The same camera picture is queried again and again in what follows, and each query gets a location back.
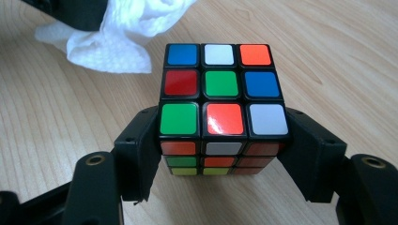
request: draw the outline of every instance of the white cloth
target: white cloth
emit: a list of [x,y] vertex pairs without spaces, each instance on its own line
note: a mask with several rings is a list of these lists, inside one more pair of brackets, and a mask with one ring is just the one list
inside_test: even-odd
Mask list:
[[108,0],[97,32],[54,22],[36,29],[35,38],[53,44],[70,62],[112,73],[150,73],[143,45],[172,27],[195,0]]

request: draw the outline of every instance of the green square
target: green square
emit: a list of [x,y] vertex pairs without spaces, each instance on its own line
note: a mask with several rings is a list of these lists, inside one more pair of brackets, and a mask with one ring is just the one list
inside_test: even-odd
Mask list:
[[237,74],[233,71],[208,71],[205,74],[206,94],[209,97],[238,95]]
[[198,174],[196,168],[172,168],[173,175],[196,175]]
[[204,168],[203,175],[227,175],[230,168]]
[[195,167],[196,157],[167,157],[169,167]]
[[161,133],[192,135],[197,132],[198,107],[193,103],[164,104],[161,109]]

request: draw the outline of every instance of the colored square tile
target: colored square tile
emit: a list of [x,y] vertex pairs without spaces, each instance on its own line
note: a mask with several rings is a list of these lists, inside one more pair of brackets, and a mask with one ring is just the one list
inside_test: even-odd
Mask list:
[[243,77],[248,98],[282,99],[277,76],[273,71],[247,71]]
[[230,168],[204,168],[203,175],[227,175]]
[[289,132],[280,104],[252,104],[249,117],[249,127],[255,135],[287,135]]
[[239,52],[244,66],[270,66],[272,63],[267,45],[243,44],[239,46]]
[[207,67],[235,67],[235,45],[204,44],[202,45],[202,66]]
[[164,155],[195,155],[197,151],[195,142],[161,142],[161,151]]
[[235,103],[209,103],[206,106],[206,129],[212,135],[242,135],[242,109]]
[[199,49],[196,44],[170,44],[166,60],[170,66],[195,66],[199,62]]
[[205,157],[202,165],[204,167],[232,167],[235,161],[235,157]]
[[234,71],[206,71],[203,85],[208,98],[236,98],[239,95]]
[[171,69],[164,74],[164,95],[181,98],[198,95],[199,75],[195,69]]
[[171,168],[172,175],[197,175],[196,168]]
[[260,173],[264,168],[235,168],[232,171],[232,174],[234,175],[255,175]]
[[161,107],[162,135],[198,133],[198,106],[194,103],[170,103]]
[[274,157],[242,157],[237,161],[237,167],[266,167]]
[[167,166],[169,167],[196,167],[196,157],[167,157]]
[[284,148],[284,143],[278,142],[253,142],[247,145],[245,156],[276,156]]
[[209,156],[234,156],[239,154],[242,142],[208,142],[205,154]]

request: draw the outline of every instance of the wooden table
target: wooden table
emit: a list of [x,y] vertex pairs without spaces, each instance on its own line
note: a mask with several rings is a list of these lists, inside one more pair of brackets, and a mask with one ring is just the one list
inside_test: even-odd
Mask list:
[[[0,2],[0,189],[25,202],[67,183],[75,162],[156,105],[169,42],[267,43],[285,104],[348,143],[346,155],[398,166],[398,1],[207,1],[146,46],[150,75],[78,67],[37,42],[53,19]],[[336,224],[332,204],[305,202],[278,160],[255,176],[176,177],[161,163],[149,202],[126,224]]]

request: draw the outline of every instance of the rubik's cube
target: rubik's cube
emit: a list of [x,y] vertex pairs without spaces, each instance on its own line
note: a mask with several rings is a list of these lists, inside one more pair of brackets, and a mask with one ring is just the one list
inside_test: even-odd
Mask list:
[[168,44],[159,104],[171,174],[256,174],[290,139],[266,44]]

